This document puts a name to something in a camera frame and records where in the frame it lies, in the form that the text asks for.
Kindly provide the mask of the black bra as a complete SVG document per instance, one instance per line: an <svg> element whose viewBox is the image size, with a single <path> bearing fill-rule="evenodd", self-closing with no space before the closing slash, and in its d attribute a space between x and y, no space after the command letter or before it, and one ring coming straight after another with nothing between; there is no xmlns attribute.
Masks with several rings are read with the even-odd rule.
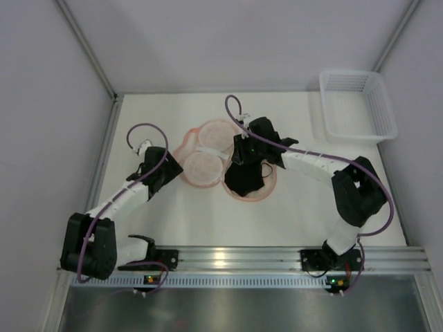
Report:
<svg viewBox="0 0 443 332"><path fill-rule="evenodd" d="M231 163L224 175L224 187L239 200L259 201L275 186L274 169L266 161L245 165Z"/></svg>

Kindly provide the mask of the peach floral mesh laundry bag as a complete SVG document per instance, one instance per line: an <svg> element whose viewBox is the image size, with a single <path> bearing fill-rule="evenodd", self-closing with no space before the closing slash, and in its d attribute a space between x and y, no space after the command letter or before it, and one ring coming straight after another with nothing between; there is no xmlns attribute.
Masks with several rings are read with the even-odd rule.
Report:
<svg viewBox="0 0 443 332"><path fill-rule="evenodd" d="M207 189L220 183L224 187L224 175L228 166L232 163L231 158L234 152L233 138L238 133L238 129L234 127L232 122L222 119L210 120L199 127L191 128L183 137L181 145L172 153L175 160L183 168L183 172L180 175L181 179L187 184L198 188ZM276 167L274 169L274 177L276 179L276 186Z"/></svg>

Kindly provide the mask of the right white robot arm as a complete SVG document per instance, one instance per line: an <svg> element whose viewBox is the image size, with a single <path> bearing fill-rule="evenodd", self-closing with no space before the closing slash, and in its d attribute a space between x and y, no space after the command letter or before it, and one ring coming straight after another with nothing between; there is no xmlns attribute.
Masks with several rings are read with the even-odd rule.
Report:
<svg viewBox="0 0 443 332"><path fill-rule="evenodd" d="M361 228L366 221L385 204L392 205L387 189L367 158L350 160L298 149L298 141L281 138L266 117L248 122L245 116L237 116L234 121L243 132L234 137L233 163L243 167L266 161L332 188L339 219L323 244L328 254L347 253L363 236Z"/></svg>

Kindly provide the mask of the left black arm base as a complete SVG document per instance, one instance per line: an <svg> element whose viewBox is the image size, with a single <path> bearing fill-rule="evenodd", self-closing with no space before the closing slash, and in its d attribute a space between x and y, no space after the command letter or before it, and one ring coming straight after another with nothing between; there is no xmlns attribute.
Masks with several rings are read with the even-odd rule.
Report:
<svg viewBox="0 0 443 332"><path fill-rule="evenodd" d="M179 251L177 249L156 248L148 258L149 261L157 261L166 265L169 270L175 270L179 262Z"/></svg>

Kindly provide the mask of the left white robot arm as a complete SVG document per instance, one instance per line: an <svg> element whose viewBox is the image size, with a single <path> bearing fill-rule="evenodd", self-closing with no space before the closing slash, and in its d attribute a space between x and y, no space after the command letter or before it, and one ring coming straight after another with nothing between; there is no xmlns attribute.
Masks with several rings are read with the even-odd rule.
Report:
<svg viewBox="0 0 443 332"><path fill-rule="evenodd" d="M155 240L139 234L124 235L123 224L182 172L182 166L166 149L148 147L144 161L113 196L86 213L69 217L61 269L77 273L83 283L91 278L106 280L115 268L155 261Z"/></svg>

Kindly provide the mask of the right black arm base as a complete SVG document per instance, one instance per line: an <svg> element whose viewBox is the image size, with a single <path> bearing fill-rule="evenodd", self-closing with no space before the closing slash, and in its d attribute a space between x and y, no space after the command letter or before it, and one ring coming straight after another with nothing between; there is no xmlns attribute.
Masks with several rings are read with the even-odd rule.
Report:
<svg viewBox="0 0 443 332"><path fill-rule="evenodd" d="M324 271L358 271L363 263L361 251L348 250L343 255L337 255L329 248L304 249L300 251L302 270L305 272Z"/></svg>

